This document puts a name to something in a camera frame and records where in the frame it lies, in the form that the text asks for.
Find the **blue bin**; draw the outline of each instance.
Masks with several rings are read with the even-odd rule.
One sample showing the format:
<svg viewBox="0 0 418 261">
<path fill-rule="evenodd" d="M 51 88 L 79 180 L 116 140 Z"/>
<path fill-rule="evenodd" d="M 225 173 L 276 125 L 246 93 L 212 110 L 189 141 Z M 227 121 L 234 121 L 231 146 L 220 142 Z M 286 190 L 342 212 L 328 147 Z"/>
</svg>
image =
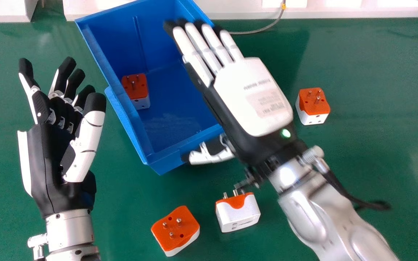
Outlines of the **blue bin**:
<svg viewBox="0 0 418 261">
<path fill-rule="evenodd" d="M 75 21 L 109 84 L 106 97 L 142 162 L 159 175 L 223 131 L 162 27 L 177 18 L 212 25 L 191 0 L 138 0 Z M 138 73 L 146 74 L 149 109 L 136 110 L 121 85 L 124 75 Z"/>
</svg>

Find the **orange and white plug adapter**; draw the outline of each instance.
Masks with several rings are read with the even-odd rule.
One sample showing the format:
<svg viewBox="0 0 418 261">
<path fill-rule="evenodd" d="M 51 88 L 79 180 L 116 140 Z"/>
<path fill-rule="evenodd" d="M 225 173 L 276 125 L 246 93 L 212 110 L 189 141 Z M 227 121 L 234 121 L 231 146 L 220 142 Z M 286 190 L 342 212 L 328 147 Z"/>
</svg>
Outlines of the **orange and white plug adapter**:
<svg viewBox="0 0 418 261">
<path fill-rule="evenodd" d="M 179 206 L 151 227 L 166 256 L 175 256 L 199 236 L 199 223 L 187 206 Z"/>
<path fill-rule="evenodd" d="M 151 106 L 148 81 L 144 73 L 123 76 L 121 83 L 135 109 L 148 109 Z"/>
<path fill-rule="evenodd" d="M 256 224 L 260 218 L 259 206 L 252 192 L 227 197 L 223 193 L 223 199 L 215 203 L 215 213 L 219 220 L 222 233 L 236 231 Z"/>
<path fill-rule="evenodd" d="M 331 111 L 322 88 L 301 89 L 295 107 L 304 125 L 324 123 Z"/>
</svg>

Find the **plug adapter inside blue bin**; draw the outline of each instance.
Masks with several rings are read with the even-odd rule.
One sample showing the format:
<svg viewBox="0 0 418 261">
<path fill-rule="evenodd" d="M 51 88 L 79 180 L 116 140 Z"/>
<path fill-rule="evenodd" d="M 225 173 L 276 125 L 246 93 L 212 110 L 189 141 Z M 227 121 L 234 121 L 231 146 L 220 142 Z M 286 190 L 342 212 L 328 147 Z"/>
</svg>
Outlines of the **plug adapter inside blue bin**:
<svg viewBox="0 0 418 261">
<path fill-rule="evenodd" d="M 109 84 L 106 97 L 142 162 L 159 175 L 223 132 L 164 31 L 164 21 L 178 18 L 212 25 L 191 0 L 138 0 L 75 21 Z M 148 81 L 149 109 L 136 110 L 121 84 L 138 73 Z"/>
</svg>

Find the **robotic arm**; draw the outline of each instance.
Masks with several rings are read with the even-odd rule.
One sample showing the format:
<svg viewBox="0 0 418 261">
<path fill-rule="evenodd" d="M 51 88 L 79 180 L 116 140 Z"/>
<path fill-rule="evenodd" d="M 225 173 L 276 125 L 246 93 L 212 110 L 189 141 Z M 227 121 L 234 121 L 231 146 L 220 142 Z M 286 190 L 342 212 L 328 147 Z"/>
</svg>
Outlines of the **robotic arm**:
<svg viewBox="0 0 418 261">
<path fill-rule="evenodd" d="M 229 158 L 229 149 L 246 166 L 247 178 L 235 185 L 237 190 L 269 180 L 293 232 L 321 261 L 398 260 L 352 202 L 377 210 L 389 206 L 350 195 L 323 160 L 323 151 L 297 137 L 292 108 L 259 58 L 245 58 L 229 32 L 202 21 L 167 21 L 164 29 L 225 131 L 221 153 Z M 218 155 L 203 143 L 187 158 L 191 164 L 208 163 Z"/>
<path fill-rule="evenodd" d="M 46 221 L 46 233 L 28 239 L 35 261 L 99 261 L 93 245 L 90 213 L 96 179 L 89 171 L 103 129 L 106 99 L 86 86 L 73 58 L 59 66 L 48 95 L 33 78 L 33 67 L 19 60 L 18 76 L 28 97 L 35 125 L 17 132 L 25 191 Z M 43 246 L 50 254 L 45 258 Z"/>
</svg>

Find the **black cable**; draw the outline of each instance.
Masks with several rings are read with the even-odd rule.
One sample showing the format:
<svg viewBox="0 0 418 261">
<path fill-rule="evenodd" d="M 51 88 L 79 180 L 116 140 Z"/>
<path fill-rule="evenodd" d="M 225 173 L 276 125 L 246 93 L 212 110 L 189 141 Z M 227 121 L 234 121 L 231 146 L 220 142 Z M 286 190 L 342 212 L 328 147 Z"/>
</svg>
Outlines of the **black cable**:
<svg viewBox="0 0 418 261">
<path fill-rule="evenodd" d="M 375 201 L 367 202 L 367 201 L 354 197 L 344 188 L 344 186 L 341 184 L 341 182 L 339 182 L 338 178 L 335 176 L 335 174 L 331 170 L 329 170 L 326 174 L 323 174 L 323 177 L 341 195 L 343 195 L 348 200 L 351 200 L 351 202 L 357 205 L 354 208 L 356 211 L 363 210 L 365 208 L 370 208 L 370 209 L 378 210 L 378 211 L 385 211 L 385 210 L 391 209 L 391 205 L 383 200 L 375 200 Z"/>
</svg>

